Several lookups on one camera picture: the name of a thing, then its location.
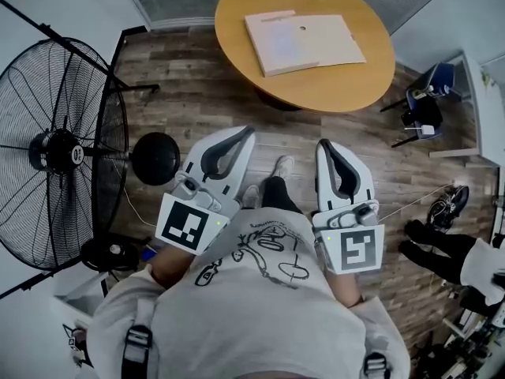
fan guard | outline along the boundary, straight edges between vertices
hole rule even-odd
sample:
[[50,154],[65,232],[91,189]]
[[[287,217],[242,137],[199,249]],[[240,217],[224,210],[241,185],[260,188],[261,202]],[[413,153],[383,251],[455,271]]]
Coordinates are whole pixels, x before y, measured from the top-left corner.
[[[65,38],[105,69],[89,45]],[[106,231],[125,184],[128,131],[106,74],[52,39],[0,76],[0,242],[53,270]]]

person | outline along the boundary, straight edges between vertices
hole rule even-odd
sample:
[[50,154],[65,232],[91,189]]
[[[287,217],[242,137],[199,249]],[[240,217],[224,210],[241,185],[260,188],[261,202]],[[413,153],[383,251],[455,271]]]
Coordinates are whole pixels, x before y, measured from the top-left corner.
[[[402,242],[398,250],[409,260],[450,283],[474,287],[485,296],[488,306],[503,301],[505,251],[481,238],[445,235],[420,220],[408,222],[405,232],[412,240]],[[424,251],[415,243],[436,247],[448,257]]]
[[152,333],[148,377],[358,379],[376,353],[391,379],[409,377],[406,346],[380,300],[362,297],[354,275],[320,268],[312,225],[286,190],[293,167],[281,157],[262,207],[250,187],[243,205],[254,209],[238,212],[201,256],[167,246],[112,288],[88,331],[102,379],[120,377],[139,313]]

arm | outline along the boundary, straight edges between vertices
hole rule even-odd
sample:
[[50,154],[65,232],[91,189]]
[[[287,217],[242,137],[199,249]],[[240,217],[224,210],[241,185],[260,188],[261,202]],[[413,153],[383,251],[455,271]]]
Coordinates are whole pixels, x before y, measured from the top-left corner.
[[139,299],[156,302],[185,274],[194,256],[167,246],[143,271],[112,288],[88,330],[88,353],[100,377],[119,377],[126,333],[137,315]]
[[335,298],[365,324],[365,355],[382,354],[391,369],[391,379],[408,379],[410,356],[402,336],[379,298],[364,300],[354,274],[335,275],[326,271]]

wooden floor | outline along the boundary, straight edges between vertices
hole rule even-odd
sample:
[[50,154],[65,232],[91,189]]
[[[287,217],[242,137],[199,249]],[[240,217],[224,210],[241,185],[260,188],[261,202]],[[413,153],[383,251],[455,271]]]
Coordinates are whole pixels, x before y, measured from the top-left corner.
[[[379,109],[401,98],[415,78],[402,66],[397,66],[393,85],[379,102],[364,110],[335,115],[286,113],[262,104],[251,85],[227,62],[211,28],[130,36],[121,52],[117,74],[127,83],[161,84],[161,91],[154,95],[125,94],[131,148],[139,137],[159,131],[170,134],[184,155],[209,133],[251,125],[257,138],[244,188],[267,177],[281,155],[292,155],[297,163],[287,183],[288,190],[298,206],[310,212],[316,209],[314,152],[318,140],[326,137],[352,149],[370,168],[381,206],[380,217],[440,186],[466,184],[470,187],[469,203],[452,232],[489,239],[496,172],[490,168],[465,168],[461,160],[428,157],[432,150],[464,148],[474,143],[469,108],[445,103],[442,138],[391,148],[391,144],[406,137],[401,110],[381,114]],[[126,189],[130,199],[149,223],[156,223],[167,188],[170,185],[146,186],[133,172],[128,173]],[[459,311],[458,302],[447,297],[451,287],[441,287],[438,278],[433,279],[430,272],[398,253],[405,222],[412,218],[424,220],[439,193],[384,221],[387,248],[383,267],[360,276],[364,293],[382,298],[410,349],[423,342],[431,330],[440,328],[443,317],[453,317]],[[140,238],[154,235],[153,228],[137,219],[125,198],[114,229]]]

white cable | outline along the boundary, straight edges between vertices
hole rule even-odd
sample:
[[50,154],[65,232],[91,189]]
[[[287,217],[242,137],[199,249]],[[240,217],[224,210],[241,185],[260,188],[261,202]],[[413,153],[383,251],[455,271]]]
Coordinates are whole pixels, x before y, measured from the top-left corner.
[[424,195],[423,197],[419,198],[419,199],[416,199],[414,202],[411,202],[410,204],[408,205],[405,205],[405,206],[402,206],[400,209],[397,209],[396,211],[394,211],[393,213],[390,213],[389,215],[385,216],[384,218],[382,218],[381,220],[379,220],[379,222],[382,222],[384,219],[387,219],[389,216],[393,216],[395,213],[398,213],[400,211],[402,211],[403,209],[405,208],[408,208],[409,206],[411,205],[414,205],[416,202],[419,202],[419,201],[422,201],[423,199],[425,199],[426,197],[429,197],[430,195],[433,195],[435,192],[437,191],[440,191],[442,190],[443,188],[445,188],[446,186],[452,186],[452,182],[450,184],[446,184],[445,186],[441,186],[440,188],[437,188],[435,189],[435,191],[432,191],[431,193],[429,193],[428,195]]
[[[114,165],[114,168],[116,169],[116,172],[118,173],[119,177],[121,177],[121,174],[119,173],[119,170],[118,168],[116,167],[116,163],[114,162],[114,160],[112,159],[112,164]],[[137,214],[137,217],[140,219],[140,221],[143,223],[143,224],[147,224],[148,226],[151,226],[151,227],[156,227],[155,224],[150,224],[148,222],[146,222],[145,220],[142,219],[142,217],[139,215],[139,212],[137,212],[137,210],[135,209],[135,207],[133,206],[132,204],[132,201],[129,199],[129,196],[128,196],[128,193],[126,192],[126,188],[123,187],[123,190],[125,191],[125,195],[126,195],[126,199],[128,200],[128,203],[129,203],[129,206],[132,207],[133,211]]]

